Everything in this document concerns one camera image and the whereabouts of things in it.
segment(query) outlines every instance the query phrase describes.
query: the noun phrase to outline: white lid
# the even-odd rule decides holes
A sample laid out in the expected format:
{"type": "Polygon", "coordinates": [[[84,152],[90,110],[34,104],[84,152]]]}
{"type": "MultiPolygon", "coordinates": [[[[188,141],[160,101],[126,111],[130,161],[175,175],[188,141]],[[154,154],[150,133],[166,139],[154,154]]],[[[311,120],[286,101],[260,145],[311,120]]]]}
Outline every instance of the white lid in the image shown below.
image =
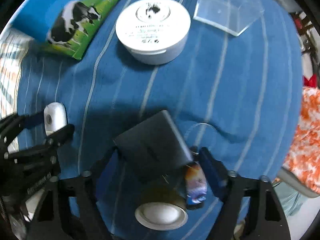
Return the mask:
{"type": "Polygon", "coordinates": [[[188,220],[188,214],[182,208],[163,202],[143,204],[134,215],[140,224],[153,230],[177,229],[188,220]]]}
{"type": "Polygon", "coordinates": [[[116,34],[130,49],[156,51],[181,41],[190,23],[186,8],[174,0],[139,0],[119,15],[116,34]]]}

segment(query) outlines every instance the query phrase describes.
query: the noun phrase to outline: clear plastic box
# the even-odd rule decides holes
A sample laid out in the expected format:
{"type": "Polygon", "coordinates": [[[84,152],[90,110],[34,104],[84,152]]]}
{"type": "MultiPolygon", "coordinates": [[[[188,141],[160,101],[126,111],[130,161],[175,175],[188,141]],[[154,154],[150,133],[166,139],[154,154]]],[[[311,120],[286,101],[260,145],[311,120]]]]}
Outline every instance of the clear plastic box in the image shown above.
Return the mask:
{"type": "Polygon", "coordinates": [[[239,36],[263,12],[260,0],[198,0],[193,18],[239,36]]]}

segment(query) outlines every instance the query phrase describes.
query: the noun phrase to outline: dark gray square object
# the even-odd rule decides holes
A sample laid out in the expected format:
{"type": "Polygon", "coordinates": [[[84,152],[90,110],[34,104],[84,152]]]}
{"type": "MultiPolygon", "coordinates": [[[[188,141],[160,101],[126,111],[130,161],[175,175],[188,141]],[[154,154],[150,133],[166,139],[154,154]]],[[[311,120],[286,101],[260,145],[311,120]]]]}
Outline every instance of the dark gray square object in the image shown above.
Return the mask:
{"type": "Polygon", "coordinates": [[[167,110],[162,110],[114,139],[140,181],[147,182],[193,161],[167,110]]]}

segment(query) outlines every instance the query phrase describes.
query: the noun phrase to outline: orange floral cloth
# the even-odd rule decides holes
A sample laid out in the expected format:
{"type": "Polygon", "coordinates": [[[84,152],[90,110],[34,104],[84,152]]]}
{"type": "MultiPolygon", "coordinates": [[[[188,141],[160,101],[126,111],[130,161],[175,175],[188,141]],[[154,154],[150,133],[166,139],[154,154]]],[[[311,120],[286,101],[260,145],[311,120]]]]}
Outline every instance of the orange floral cloth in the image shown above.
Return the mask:
{"type": "Polygon", "coordinates": [[[320,90],[304,87],[298,126],[283,167],[320,194],[320,90]]]}

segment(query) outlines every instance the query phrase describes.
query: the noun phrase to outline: blue tablecloth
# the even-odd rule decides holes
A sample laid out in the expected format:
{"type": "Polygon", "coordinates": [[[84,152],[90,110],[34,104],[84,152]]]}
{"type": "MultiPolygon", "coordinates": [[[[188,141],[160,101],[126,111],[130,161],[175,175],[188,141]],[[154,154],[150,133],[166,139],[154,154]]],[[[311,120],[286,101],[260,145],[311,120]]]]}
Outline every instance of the blue tablecloth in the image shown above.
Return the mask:
{"type": "MultiPolygon", "coordinates": [[[[58,152],[61,177],[90,168],[113,145],[114,136],[168,109],[189,146],[209,147],[216,159],[242,176],[273,179],[300,110],[301,53],[288,14],[274,0],[261,0],[263,17],[236,38],[192,20],[180,56],[162,66],[148,66],[133,59],[115,34],[117,16],[135,1],[120,0],[82,61],[32,48],[22,61],[18,113],[32,114],[58,101],[75,125],[73,141],[58,152]]],[[[192,16],[197,0],[181,1],[192,16]]],[[[43,138],[40,126],[23,132],[19,148],[43,138]]],[[[177,187],[181,183],[181,178],[168,180],[177,187]]],[[[209,191],[204,207],[188,212],[186,225],[153,231],[134,218],[140,191],[130,167],[120,163],[99,199],[109,230],[124,239],[202,240],[221,208],[209,191]]]]}

